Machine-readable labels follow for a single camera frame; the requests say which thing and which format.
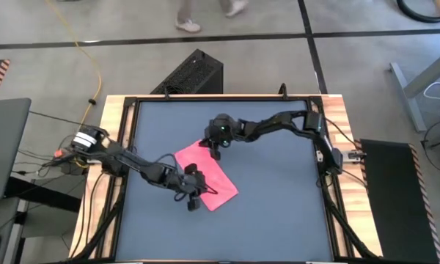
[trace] gray laptop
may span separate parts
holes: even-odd
[[[30,106],[28,98],[0,100],[0,199],[15,163]]]

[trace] person's feet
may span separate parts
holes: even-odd
[[[232,0],[232,9],[225,14],[227,18],[232,18],[237,14],[243,12],[248,6],[248,0]]]
[[[191,19],[185,21],[184,23],[179,23],[178,20],[175,22],[176,29],[183,30],[189,33],[200,32],[200,25],[194,23]]]

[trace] black computer case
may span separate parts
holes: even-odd
[[[151,94],[222,94],[223,63],[195,50]]]

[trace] pink cloth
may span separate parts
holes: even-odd
[[[204,193],[200,196],[208,210],[215,210],[229,199],[232,199],[238,190],[232,181],[225,175],[217,162],[211,158],[207,147],[200,147],[199,141],[175,153],[179,165],[184,169],[189,164],[197,164],[197,169],[205,175],[205,182],[219,194]]]

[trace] yellow cable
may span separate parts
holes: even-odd
[[[86,169],[89,167],[88,165],[81,165],[76,158],[74,158],[73,161],[75,162],[76,166],[79,166],[82,169]]]
[[[96,98],[100,94],[101,85],[102,85],[100,66],[99,66],[98,62],[96,62],[96,60],[91,55],[89,55],[82,47],[80,47],[80,45],[78,44],[78,39],[76,37],[75,32],[73,32],[72,27],[67,22],[67,20],[65,20],[65,18],[62,16],[60,11],[51,3],[50,0],[45,0],[45,2],[56,13],[57,17],[59,17],[62,24],[64,24],[65,28],[68,30],[68,33],[73,38],[73,42],[75,43],[75,47],[77,47],[78,50],[83,52],[83,54],[85,54],[88,57],[88,59],[91,61],[92,65],[95,69],[96,75],[98,76],[98,89],[96,90],[96,93],[95,93],[95,95],[93,95],[93,98],[92,98],[93,100],[96,100]],[[83,115],[83,118],[81,119],[80,126],[78,127],[78,130],[80,130],[81,125],[85,122],[85,119],[87,118],[87,115],[88,115],[88,112],[89,112],[89,109],[91,108],[91,106],[92,106],[92,104],[90,103],[87,107],[87,110],[85,111],[85,113]]]

